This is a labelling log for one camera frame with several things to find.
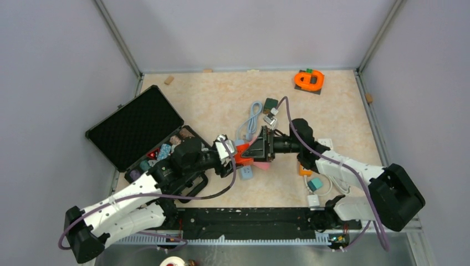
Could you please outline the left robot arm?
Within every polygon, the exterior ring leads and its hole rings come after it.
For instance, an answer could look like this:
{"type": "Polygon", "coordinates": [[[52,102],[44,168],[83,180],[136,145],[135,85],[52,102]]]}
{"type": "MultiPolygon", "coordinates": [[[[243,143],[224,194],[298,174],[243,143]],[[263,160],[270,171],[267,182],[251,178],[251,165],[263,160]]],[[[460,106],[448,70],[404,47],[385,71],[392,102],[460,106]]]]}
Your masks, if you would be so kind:
{"type": "Polygon", "coordinates": [[[185,187],[205,171],[214,169],[226,177],[236,173],[236,143],[219,135],[211,147],[197,137],[187,137],[176,145],[169,157],[156,162],[126,188],[94,205],[66,211],[64,231],[58,246],[72,251],[77,263],[88,263],[107,247],[139,231],[177,224],[172,201],[208,200],[230,188],[199,196],[199,190],[182,195],[185,187]]]}

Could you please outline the pink triangular power strip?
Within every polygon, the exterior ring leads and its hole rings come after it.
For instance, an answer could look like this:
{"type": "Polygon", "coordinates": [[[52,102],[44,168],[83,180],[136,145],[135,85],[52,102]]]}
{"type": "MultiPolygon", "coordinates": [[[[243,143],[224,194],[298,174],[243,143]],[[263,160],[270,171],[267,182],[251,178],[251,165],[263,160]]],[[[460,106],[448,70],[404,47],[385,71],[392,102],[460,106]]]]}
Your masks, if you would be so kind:
{"type": "Polygon", "coordinates": [[[253,162],[253,166],[266,171],[270,168],[270,163],[269,162],[253,162]]]}

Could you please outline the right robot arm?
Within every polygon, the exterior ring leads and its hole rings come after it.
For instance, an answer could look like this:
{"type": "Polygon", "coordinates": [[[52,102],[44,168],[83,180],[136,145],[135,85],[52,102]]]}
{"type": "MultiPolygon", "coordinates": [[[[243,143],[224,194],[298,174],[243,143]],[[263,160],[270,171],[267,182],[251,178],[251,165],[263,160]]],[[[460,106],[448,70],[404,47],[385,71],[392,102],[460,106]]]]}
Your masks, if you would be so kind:
{"type": "Polygon", "coordinates": [[[362,197],[337,196],[333,200],[331,209],[325,213],[329,227],[340,228],[350,220],[369,220],[399,232],[426,205],[402,166],[396,163],[374,166],[342,156],[319,143],[306,120],[294,119],[292,123],[289,135],[276,134],[262,126],[258,137],[244,146],[240,158],[272,162],[276,154],[296,154],[305,169],[362,189],[362,197]]]}

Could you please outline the dark green cube adapter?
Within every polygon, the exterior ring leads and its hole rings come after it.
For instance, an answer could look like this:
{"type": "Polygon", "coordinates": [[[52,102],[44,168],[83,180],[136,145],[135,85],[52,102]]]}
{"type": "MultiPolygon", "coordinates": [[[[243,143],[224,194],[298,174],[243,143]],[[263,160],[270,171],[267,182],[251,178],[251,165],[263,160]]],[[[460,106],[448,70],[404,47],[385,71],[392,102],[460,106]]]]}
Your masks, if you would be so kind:
{"type": "Polygon", "coordinates": [[[263,105],[263,114],[268,115],[271,112],[272,108],[277,108],[278,100],[273,98],[266,98],[263,105]]]}

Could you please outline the red cube socket adapter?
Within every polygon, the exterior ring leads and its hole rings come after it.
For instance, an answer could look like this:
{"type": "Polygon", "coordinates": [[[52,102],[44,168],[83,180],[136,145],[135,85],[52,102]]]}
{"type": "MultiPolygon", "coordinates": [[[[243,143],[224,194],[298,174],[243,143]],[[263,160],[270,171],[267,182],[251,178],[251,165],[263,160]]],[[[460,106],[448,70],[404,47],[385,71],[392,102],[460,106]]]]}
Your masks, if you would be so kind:
{"type": "Polygon", "coordinates": [[[254,159],[243,157],[243,153],[250,147],[249,143],[236,145],[237,153],[234,156],[237,166],[250,166],[253,165],[254,159]]]}

